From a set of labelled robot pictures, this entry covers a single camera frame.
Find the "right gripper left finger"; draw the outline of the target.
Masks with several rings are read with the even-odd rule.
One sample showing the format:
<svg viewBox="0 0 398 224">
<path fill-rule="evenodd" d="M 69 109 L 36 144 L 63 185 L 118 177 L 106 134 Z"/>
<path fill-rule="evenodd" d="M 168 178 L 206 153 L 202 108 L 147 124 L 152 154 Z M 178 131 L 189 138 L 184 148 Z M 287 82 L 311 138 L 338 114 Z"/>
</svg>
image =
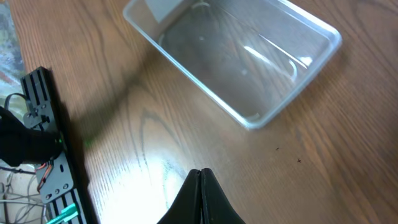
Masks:
<svg viewBox="0 0 398 224">
<path fill-rule="evenodd" d="M 200 224 L 201 207 L 201 171 L 192 169 L 158 224 Z"/>
</svg>

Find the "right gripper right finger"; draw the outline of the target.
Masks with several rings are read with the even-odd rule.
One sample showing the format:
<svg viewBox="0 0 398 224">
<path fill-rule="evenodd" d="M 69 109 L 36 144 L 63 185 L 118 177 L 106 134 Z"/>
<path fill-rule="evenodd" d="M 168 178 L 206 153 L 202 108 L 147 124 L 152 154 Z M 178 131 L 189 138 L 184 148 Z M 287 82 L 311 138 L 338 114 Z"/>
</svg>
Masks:
<svg viewBox="0 0 398 224">
<path fill-rule="evenodd" d="M 245 224 L 223 192 L 213 171 L 201 170 L 202 220 L 205 224 Z"/>
</svg>

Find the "clear plastic container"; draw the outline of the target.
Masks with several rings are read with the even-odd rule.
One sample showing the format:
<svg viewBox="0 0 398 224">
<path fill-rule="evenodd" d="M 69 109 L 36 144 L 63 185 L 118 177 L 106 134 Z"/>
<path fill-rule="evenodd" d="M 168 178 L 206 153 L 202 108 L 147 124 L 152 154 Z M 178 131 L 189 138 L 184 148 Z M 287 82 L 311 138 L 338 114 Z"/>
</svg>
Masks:
<svg viewBox="0 0 398 224">
<path fill-rule="evenodd" d="M 264 127 L 342 43 L 285 0 L 130 0 L 125 20 L 247 129 Z"/>
</svg>

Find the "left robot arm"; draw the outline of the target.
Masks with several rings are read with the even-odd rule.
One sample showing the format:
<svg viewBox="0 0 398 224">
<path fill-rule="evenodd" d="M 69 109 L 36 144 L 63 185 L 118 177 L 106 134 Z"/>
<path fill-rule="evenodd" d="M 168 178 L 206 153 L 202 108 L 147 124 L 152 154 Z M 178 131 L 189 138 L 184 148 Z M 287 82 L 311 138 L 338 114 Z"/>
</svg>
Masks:
<svg viewBox="0 0 398 224">
<path fill-rule="evenodd" d="M 9 166 L 43 164 L 63 151 L 54 133 L 26 128 L 10 111 L 1 108 L 1 160 Z"/>
</svg>

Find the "black mounting rail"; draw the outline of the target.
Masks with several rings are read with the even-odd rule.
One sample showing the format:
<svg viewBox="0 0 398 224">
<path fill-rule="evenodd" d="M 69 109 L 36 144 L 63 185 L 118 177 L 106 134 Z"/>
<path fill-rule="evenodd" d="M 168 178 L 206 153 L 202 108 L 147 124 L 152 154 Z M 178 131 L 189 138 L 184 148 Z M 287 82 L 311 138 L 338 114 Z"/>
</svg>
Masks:
<svg viewBox="0 0 398 224">
<path fill-rule="evenodd" d="M 51 71 L 38 67 L 21 78 L 21 85 L 27 98 L 24 125 L 40 137 L 32 142 L 33 149 L 29 152 L 38 157 L 32 163 L 37 169 L 38 193 L 49 219 L 75 204 L 78 215 L 68 223 L 97 223 L 83 171 L 75 161 Z"/>
</svg>

